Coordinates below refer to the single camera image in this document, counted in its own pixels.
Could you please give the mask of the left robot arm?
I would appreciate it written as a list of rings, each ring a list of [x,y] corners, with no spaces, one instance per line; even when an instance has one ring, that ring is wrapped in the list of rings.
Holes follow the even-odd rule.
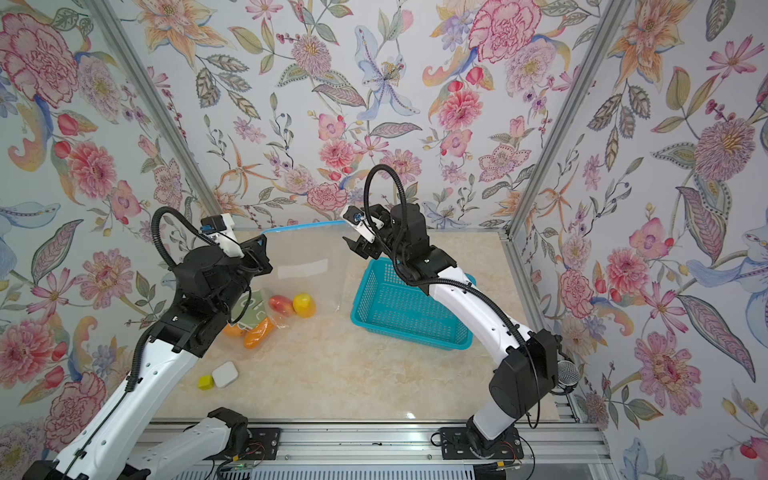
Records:
[[[221,233],[204,238],[182,262],[158,253],[176,278],[169,309],[139,338],[125,381],[53,460],[37,460],[26,479],[171,479],[204,459],[246,453],[248,419],[220,407],[143,454],[133,449],[184,375],[231,323],[254,277],[271,272],[267,238],[243,243]]]

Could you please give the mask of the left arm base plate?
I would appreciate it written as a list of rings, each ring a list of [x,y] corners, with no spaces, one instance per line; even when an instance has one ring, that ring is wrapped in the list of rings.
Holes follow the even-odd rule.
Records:
[[[272,427],[249,427],[248,433],[235,433],[226,447],[205,460],[265,461],[275,460],[282,430]]]

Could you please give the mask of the teal plastic basket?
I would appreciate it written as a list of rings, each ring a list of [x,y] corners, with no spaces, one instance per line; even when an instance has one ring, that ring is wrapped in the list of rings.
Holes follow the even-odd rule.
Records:
[[[441,350],[466,350],[473,341],[470,330],[447,307],[406,285],[387,259],[368,263],[350,319],[371,333]]]

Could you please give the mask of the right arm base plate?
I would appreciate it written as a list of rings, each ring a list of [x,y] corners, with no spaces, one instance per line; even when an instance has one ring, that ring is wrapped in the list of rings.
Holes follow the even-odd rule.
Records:
[[[430,437],[444,460],[515,461],[525,456],[518,431],[509,427],[488,440],[469,427],[442,427]]]

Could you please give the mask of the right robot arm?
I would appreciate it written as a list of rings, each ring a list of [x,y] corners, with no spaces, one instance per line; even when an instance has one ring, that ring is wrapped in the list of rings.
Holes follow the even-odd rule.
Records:
[[[559,340],[514,320],[470,281],[457,262],[431,243],[418,206],[392,210],[349,206],[342,215],[357,239],[346,241],[363,259],[386,255],[406,285],[447,308],[480,341],[496,364],[490,399],[465,427],[467,446],[487,457],[511,427],[558,385]]]

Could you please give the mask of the red yellow mango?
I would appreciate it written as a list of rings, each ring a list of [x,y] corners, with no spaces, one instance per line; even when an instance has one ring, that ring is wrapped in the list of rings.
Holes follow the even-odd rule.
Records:
[[[283,295],[273,295],[268,300],[268,306],[277,314],[284,317],[296,315],[293,307],[293,300]]]

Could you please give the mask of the green printed zip-top bag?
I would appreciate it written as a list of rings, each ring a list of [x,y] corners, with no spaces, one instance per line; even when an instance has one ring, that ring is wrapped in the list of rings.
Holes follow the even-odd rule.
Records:
[[[271,296],[272,292],[265,288],[253,291],[251,296],[244,294],[240,299],[240,303],[235,308],[236,313],[240,314],[240,318],[236,323],[241,323],[243,326],[255,327],[262,320],[270,318],[278,327],[273,333],[285,329],[287,327],[286,317],[272,311],[268,306],[268,300]]]

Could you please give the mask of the large orange mango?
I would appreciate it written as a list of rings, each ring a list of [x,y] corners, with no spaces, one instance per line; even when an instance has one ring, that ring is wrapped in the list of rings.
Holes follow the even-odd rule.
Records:
[[[261,345],[278,327],[270,318],[259,322],[255,327],[243,326],[241,323],[227,325],[222,332],[238,340],[245,349],[252,350]]]

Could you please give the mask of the clear blue-zipper bag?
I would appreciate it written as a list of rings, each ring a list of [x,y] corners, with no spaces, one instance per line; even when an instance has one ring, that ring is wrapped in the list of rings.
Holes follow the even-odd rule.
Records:
[[[271,273],[252,281],[255,295],[292,299],[307,294],[319,315],[340,310],[352,253],[345,241],[355,235],[344,221],[319,222],[266,230]]]

